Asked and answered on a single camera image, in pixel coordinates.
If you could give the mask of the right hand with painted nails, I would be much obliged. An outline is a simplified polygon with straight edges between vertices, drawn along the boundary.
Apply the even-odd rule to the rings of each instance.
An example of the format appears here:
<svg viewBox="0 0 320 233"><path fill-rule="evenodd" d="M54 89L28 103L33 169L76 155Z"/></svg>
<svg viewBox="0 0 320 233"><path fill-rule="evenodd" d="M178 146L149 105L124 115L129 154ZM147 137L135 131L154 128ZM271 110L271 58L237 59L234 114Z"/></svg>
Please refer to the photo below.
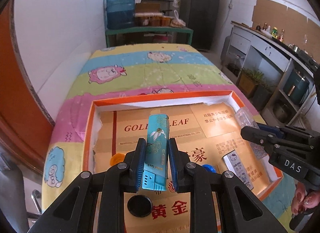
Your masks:
<svg viewBox="0 0 320 233"><path fill-rule="evenodd" d="M306 193L305 185L298 182L296 185L295 195L291 204L291 211L294 215L298 215L308 209L313 209L319 205L320 193L313 191Z"/></svg>

